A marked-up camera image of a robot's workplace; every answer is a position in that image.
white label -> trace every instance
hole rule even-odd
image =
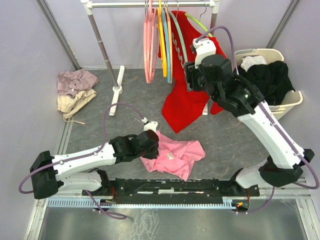
[[[168,159],[169,159],[169,160],[171,160],[171,159],[174,159],[174,158],[175,158],[175,156],[173,155],[173,153],[172,153],[172,152],[167,153],[167,154],[166,154],[166,156],[168,157]]]

pink garment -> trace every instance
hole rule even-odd
[[[60,72],[58,77],[59,94],[71,98],[74,98],[79,91],[92,89],[99,81],[95,75],[83,69]]]
[[[205,151],[199,141],[175,141],[160,133],[159,136],[159,156],[156,159],[141,157],[143,164],[149,172],[158,170],[179,176],[183,180],[188,180],[195,161],[199,161],[206,156]]]

white wall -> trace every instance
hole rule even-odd
[[[57,75],[72,65],[35,0],[3,1],[0,30],[0,238],[21,240],[35,200],[18,185],[40,152],[56,149]]]
[[[112,1],[130,2],[130,0]],[[103,57],[80,0],[47,0],[47,2],[79,64],[82,67],[103,67]],[[217,24],[230,29],[236,50],[264,48],[289,2],[290,0],[221,0]],[[198,18],[205,7],[180,7],[179,10]],[[93,12],[111,64],[143,68],[144,8],[96,8]],[[210,18],[208,7],[207,12],[201,17],[207,28],[210,26]],[[229,56],[231,51],[226,33],[218,30],[216,36]]]
[[[302,91],[303,102],[283,117],[281,123],[303,148],[315,152],[311,165],[320,177],[320,1],[302,1],[275,48],[282,52],[289,67],[289,77],[296,90]],[[314,180],[307,168],[304,174],[310,185]],[[320,216],[320,189],[311,191]]]

clothes rack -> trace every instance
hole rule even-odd
[[[111,79],[114,85],[114,87],[112,88],[113,90],[112,104],[115,104],[119,101],[120,94],[123,92],[122,82],[125,74],[125,66],[123,65],[120,66],[119,74],[116,78],[115,72],[110,63],[110,59],[109,59],[106,47],[101,38],[96,20],[94,18],[93,9],[95,8],[145,8],[145,7],[148,7],[148,3],[144,1],[142,2],[92,2],[89,0],[81,0],[81,3],[83,4],[85,12],[88,15],[95,38],[98,42],[100,51],[102,53],[105,65],[108,71],[110,72]],[[220,0],[209,0],[209,1],[199,0],[199,1],[181,1],[181,2],[177,0],[177,1],[168,1],[168,2],[161,3],[163,7],[168,6],[168,7],[210,7],[212,8],[210,28],[214,27],[216,24],[217,14],[219,11],[219,4],[220,4]],[[159,2],[157,1],[152,2],[152,6],[159,7]],[[117,111],[117,106],[113,106],[110,109],[109,115],[110,116],[116,115],[116,111]],[[203,114],[204,115],[208,114],[208,105],[205,106],[203,110]]]

white panel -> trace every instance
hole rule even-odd
[[[36,1],[2,1],[0,29],[0,233],[21,240],[35,200],[18,185],[40,152],[55,151],[64,125],[56,107],[58,73],[72,65]]]
[[[319,78],[319,15],[320,1],[302,1],[282,33],[275,48],[288,64],[289,77],[296,90],[302,91],[302,104],[294,107],[281,119],[281,124],[303,148],[311,148],[311,162],[320,176],[320,78]],[[314,180],[307,168],[304,175],[310,185]],[[312,200],[320,216],[320,189],[311,190]]]
[[[80,0],[47,0],[47,2],[79,64],[82,67],[104,67],[103,57]],[[289,2],[290,0],[221,0],[217,24],[225,25],[231,30],[236,50],[264,48]],[[187,11],[199,18],[205,7],[180,7],[179,10]],[[111,64],[143,68],[145,9],[95,8],[93,13]],[[201,17],[201,21],[207,28],[210,26],[210,19],[211,9],[208,7]],[[230,56],[230,44],[226,33],[219,30],[216,36],[223,50]]]

